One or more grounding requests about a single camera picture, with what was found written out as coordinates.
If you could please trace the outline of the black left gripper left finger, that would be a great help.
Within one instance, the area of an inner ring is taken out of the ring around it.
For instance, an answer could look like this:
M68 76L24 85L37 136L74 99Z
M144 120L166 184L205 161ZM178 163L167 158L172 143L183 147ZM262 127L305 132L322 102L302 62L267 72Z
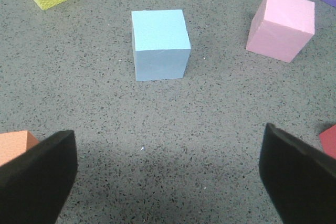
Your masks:
M78 168L75 133L59 131L1 166L1 223L55 223Z

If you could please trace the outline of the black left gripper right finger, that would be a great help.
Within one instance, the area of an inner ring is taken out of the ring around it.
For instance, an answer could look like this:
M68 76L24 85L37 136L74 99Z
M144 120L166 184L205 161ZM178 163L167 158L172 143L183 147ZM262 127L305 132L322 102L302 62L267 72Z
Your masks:
M283 223L335 223L335 159L267 123L259 160Z

